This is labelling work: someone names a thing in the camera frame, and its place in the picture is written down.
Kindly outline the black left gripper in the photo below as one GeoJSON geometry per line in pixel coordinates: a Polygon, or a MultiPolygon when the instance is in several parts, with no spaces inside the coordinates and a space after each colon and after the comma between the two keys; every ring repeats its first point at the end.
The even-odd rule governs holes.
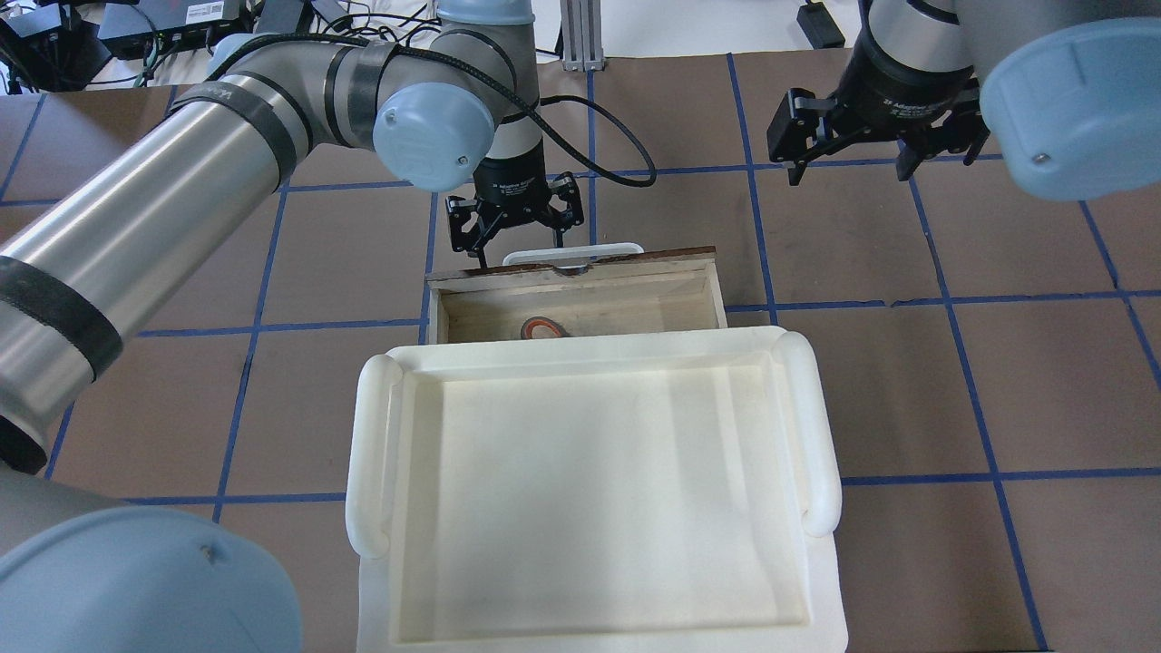
{"type": "Polygon", "coordinates": [[[580,189],[572,173],[548,178],[543,157],[520,156],[484,162],[473,170],[471,199],[446,198],[452,239],[486,270],[486,245],[499,231],[538,223],[554,231],[554,247],[564,247],[568,230],[584,222],[580,189]]]}

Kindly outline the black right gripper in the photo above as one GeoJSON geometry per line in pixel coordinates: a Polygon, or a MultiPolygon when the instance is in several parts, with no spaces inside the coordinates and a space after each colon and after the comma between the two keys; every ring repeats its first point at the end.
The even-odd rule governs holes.
{"type": "Polygon", "coordinates": [[[791,187],[802,182],[812,162],[854,144],[900,141],[896,177],[907,182],[924,162],[943,153],[973,164],[988,139],[973,78],[923,85],[846,80],[825,98],[793,87],[766,129],[767,158],[785,165],[791,187]]]}

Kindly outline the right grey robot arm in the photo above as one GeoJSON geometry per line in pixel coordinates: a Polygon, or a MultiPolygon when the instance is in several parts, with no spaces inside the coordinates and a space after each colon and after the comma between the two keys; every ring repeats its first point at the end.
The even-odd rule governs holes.
{"type": "Polygon", "coordinates": [[[863,1],[832,93],[791,88],[767,158],[795,186],[812,162],[902,141],[909,180],[949,153],[998,144],[1033,198],[1088,201],[1160,177],[1156,1],[863,1]]]}

